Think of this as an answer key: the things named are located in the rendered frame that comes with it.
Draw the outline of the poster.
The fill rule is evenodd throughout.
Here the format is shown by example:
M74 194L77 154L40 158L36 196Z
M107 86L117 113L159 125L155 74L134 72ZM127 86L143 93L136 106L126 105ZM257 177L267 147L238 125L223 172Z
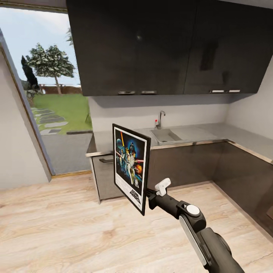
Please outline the poster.
M112 124L114 184L145 216L151 137Z

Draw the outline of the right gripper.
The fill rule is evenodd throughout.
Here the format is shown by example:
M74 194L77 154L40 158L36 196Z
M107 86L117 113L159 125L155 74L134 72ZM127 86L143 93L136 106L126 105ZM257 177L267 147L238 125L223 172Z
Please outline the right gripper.
M164 211L168 212L169 202L173 199L167 194L167 188L165 188L166 194L164 196L157 195L155 190L147 188L147 191L143 189L143 193L148 197L149 208L153 210L155 207L159 206Z

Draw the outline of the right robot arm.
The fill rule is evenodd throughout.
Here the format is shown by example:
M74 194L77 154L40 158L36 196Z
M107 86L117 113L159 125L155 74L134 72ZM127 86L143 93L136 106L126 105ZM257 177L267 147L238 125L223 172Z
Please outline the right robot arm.
M159 206L180 221L199 260L209 273L245 273L240 264L232 257L230 247L225 239L208 227L201 210L183 200L177 201L167 194L169 178L155 186L156 190L147 188L143 193L148 197L149 208Z

